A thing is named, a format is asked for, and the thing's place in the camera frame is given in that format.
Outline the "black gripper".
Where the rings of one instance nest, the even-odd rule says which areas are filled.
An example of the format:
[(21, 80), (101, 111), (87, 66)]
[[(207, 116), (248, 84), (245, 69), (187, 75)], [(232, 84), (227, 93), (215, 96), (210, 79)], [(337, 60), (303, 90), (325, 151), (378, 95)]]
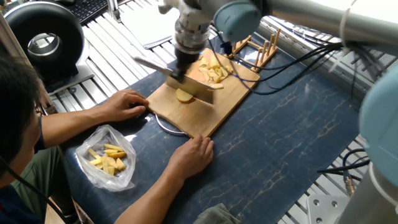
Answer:
[(168, 68), (172, 70), (170, 77), (179, 83), (185, 82), (185, 76), (197, 79), (197, 67), (192, 63), (196, 62), (199, 54), (204, 51), (208, 38), (208, 31), (192, 33), (186, 30), (177, 30), (175, 32), (174, 46), (177, 62), (168, 65)]

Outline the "person's left hand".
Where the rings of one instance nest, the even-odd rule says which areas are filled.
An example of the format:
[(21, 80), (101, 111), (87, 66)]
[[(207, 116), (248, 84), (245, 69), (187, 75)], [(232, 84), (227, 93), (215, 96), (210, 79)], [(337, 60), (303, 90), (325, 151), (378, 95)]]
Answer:
[(104, 122), (124, 121), (141, 115), (146, 111), (149, 101), (132, 89), (116, 92), (98, 107), (100, 118)]

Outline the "person's right hand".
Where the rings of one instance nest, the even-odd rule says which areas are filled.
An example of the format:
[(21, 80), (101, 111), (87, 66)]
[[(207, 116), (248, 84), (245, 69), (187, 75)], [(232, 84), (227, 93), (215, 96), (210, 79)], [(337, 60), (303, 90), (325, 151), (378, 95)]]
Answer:
[(214, 142), (201, 135), (188, 140), (175, 150), (162, 176), (182, 182), (200, 173), (212, 162), (213, 147)]

